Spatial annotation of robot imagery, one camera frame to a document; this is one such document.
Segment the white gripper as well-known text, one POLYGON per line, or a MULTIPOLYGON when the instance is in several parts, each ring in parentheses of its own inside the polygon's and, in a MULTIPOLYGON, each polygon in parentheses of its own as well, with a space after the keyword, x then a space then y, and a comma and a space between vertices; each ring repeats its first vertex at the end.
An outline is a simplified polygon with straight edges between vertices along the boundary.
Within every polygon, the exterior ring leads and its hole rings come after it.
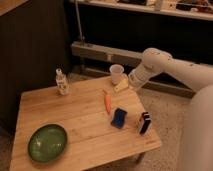
POLYGON ((115 92, 119 92, 124 90, 130 86, 134 91, 138 91, 141 87, 143 87, 150 78, 155 75, 151 69, 145 67, 143 64, 139 64, 135 69, 133 69, 129 75, 128 79, 124 78, 114 87, 115 92))

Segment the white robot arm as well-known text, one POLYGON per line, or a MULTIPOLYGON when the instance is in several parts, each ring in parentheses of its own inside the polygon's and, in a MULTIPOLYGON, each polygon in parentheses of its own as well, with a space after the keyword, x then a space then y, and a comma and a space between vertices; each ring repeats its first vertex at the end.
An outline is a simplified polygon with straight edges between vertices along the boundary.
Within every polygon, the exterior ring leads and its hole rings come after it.
POLYGON ((153 47, 139 59, 127 76, 132 89, 165 73, 193 91, 182 109, 177 171, 213 171, 213 66, 177 59, 153 47))

